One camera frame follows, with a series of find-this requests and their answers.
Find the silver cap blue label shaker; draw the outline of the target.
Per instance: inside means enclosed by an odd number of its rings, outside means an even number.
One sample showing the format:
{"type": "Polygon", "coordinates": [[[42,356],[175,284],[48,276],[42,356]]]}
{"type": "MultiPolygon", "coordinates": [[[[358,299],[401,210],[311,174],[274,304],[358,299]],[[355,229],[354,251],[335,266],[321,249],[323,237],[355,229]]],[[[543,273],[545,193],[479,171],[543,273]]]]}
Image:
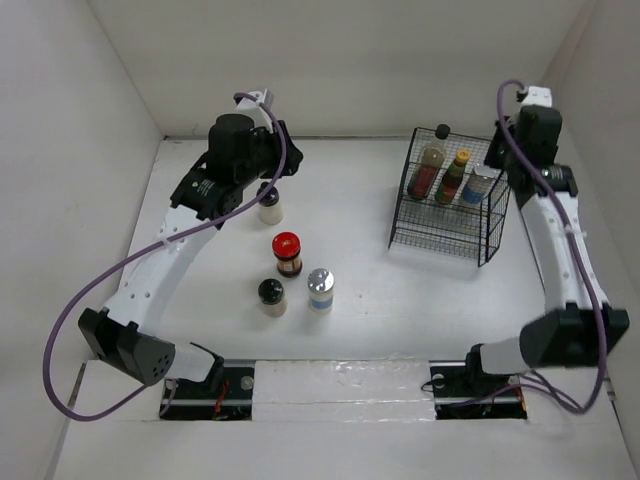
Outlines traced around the silver cap blue label shaker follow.
{"type": "Polygon", "coordinates": [[[334,301],[335,277],[326,268],[312,270],[307,278],[309,306],[320,314],[331,311],[334,301]]]}
{"type": "Polygon", "coordinates": [[[481,164],[475,165],[463,187],[460,202],[467,206],[479,205],[499,174],[500,171],[498,169],[481,164]]]}

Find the red lid sauce jar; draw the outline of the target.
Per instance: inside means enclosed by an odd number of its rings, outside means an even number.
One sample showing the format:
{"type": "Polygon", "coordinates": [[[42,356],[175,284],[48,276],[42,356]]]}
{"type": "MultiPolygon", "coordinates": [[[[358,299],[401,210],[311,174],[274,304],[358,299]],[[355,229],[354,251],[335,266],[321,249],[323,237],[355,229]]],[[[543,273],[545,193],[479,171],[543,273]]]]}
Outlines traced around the red lid sauce jar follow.
{"type": "Polygon", "coordinates": [[[293,278],[301,273],[301,242],[295,233],[278,233],[272,240],[272,252],[277,260],[276,268],[281,275],[293,278]]]}

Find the yellow cap chili sauce bottle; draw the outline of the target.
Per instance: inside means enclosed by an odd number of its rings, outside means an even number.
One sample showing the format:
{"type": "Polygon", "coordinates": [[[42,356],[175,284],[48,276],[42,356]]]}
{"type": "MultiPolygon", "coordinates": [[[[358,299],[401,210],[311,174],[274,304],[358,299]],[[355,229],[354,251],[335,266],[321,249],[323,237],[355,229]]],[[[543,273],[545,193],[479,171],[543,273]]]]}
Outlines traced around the yellow cap chili sauce bottle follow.
{"type": "Polygon", "coordinates": [[[435,193],[435,201],[441,205],[449,205],[462,183],[467,163],[471,159],[468,149],[459,149],[455,158],[441,178],[435,193]]]}

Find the tall dark sauce bottle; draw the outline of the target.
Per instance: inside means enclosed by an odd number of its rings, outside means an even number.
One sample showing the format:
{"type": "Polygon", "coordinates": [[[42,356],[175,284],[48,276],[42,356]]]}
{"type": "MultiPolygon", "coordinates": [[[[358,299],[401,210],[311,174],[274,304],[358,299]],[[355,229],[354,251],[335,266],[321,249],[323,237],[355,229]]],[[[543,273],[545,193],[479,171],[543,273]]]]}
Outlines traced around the tall dark sauce bottle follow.
{"type": "Polygon", "coordinates": [[[446,159],[445,142],[450,134],[447,124],[439,124],[434,137],[424,147],[419,166],[413,172],[407,187],[407,194],[414,200],[423,200],[437,178],[446,159]]]}

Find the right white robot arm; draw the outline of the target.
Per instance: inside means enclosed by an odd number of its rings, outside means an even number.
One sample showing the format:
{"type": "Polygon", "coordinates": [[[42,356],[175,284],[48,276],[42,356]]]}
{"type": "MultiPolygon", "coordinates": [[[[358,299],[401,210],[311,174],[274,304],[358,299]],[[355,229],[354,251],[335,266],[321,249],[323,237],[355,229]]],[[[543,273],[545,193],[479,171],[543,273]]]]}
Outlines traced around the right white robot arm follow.
{"type": "Polygon", "coordinates": [[[629,315],[611,306],[591,266],[580,225],[578,187],[570,167],[555,161],[562,117],[552,107],[520,109],[506,133],[498,130],[486,162],[507,173],[536,260],[544,313],[509,339],[471,348],[462,381],[483,394],[499,377],[554,367],[594,367],[629,328],[629,315]]]}

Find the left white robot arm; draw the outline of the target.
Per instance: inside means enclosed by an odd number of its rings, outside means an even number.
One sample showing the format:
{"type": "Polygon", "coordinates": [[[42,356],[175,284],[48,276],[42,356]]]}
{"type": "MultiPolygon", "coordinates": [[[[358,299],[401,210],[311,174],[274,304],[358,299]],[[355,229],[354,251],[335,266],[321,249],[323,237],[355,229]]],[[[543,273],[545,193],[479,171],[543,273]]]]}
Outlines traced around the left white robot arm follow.
{"type": "Polygon", "coordinates": [[[218,117],[207,150],[170,197],[157,249],[143,254],[100,310],[81,314],[79,329],[96,357],[146,386],[176,378],[201,396],[216,394],[221,358],[158,338],[162,316],[198,253],[238,212],[245,190],[258,179],[295,174],[302,159],[283,121],[268,128],[243,114],[218,117]]]}

